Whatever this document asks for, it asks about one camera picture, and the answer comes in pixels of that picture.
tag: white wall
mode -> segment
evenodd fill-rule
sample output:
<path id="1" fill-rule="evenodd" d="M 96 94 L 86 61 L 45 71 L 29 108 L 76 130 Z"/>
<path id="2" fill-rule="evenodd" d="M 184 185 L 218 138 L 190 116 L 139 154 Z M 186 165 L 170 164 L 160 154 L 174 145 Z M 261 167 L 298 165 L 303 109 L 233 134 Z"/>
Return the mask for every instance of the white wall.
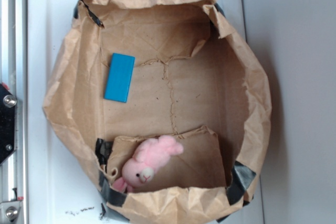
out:
<path id="1" fill-rule="evenodd" d="M 336 0 L 244 0 L 273 114 L 265 224 L 336 223 Z"/>

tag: blue rectangle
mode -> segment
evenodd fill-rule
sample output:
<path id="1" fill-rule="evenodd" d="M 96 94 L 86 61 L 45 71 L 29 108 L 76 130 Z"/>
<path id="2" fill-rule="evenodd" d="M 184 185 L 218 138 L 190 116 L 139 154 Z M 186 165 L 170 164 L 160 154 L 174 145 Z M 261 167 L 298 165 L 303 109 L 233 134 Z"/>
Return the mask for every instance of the blue rectangle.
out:
<path id="1" fill-rule="evenodd" d="M 113 54 L 104 98 L 127 102 L 132 79 L 135 58 L 133 56 Z"/>

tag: pink stuffed bunny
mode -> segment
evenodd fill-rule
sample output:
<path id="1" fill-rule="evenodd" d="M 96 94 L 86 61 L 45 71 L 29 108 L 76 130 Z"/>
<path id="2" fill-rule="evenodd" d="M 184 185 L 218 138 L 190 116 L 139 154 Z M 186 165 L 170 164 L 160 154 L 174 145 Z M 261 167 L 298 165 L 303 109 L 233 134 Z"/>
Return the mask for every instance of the pink stuffed bunny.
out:
<path id="1" fill-rule="evenodd" d="M 131 193 L 134 187 L 143 186 L 151 181 L 154 174 L 165 166 L 171 156 L 183 153 L 183 145 L 172 136 L 160 136 L 159 139 L 149 138 L 142 142 L 122 168 L 122 177 L 118 178 L 112 188 Z"/>

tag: brown paper bag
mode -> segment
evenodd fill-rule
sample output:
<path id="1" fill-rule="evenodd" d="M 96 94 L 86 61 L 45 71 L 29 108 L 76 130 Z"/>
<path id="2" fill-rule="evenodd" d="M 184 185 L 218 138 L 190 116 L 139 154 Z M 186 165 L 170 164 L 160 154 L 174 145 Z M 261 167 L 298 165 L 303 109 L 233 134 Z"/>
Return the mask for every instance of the brown paper bag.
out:
<path id="1" fill-rule="evenodd" d="M 252 200 L 269 140 L 268 79 L 215 3 L 78 2 L 44 110 L 107 205 L 131 223 L 206 223 Z M 127 103 L 103 99 L 114 52 L 135 57 Z M 191 176 L 181 183 L 172 179 L 131 194 L 112 190 L 141 136 L 163 134 L 185 138 L 186 155 L 203 148 L 199 158 L 214 156 L 210 168 L 201 169 L 213 181 L 191 183 L 193 169 L 202 166 L 196 158 L 181 167 L 185 172 L 189 166 Z M 95 155 L 97 138 L 115 143 L 106 165 Z M 163 171 L 176 170 L 179 161 Z"/>

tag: bolt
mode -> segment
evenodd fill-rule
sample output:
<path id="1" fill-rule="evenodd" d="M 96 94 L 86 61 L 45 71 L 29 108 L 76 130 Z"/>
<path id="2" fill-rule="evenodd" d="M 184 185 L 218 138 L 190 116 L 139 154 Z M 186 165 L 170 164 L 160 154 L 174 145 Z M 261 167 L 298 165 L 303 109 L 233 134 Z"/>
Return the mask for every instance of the bolt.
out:
<path id="1" fill-rule="evenodd" d="M 8 220 L 15 220 L 18 214 L 18 210 L 15 207 L 8 207 L 6 210 L 6 217 Z"/>
<path id="2" fill-rule="evenodd" d="M 6 150 L 11 151 L 13 149 L 13 146 L 11 144 L 6 145 Z"/>
<path id="3" fill-rule="evenodd" d="M 16 98 L 14 96 L 12 96 L 11 94 L 6 95 L 4 97 L 4 104 L 6 107 L 14 107 L 16 105 Z"/>

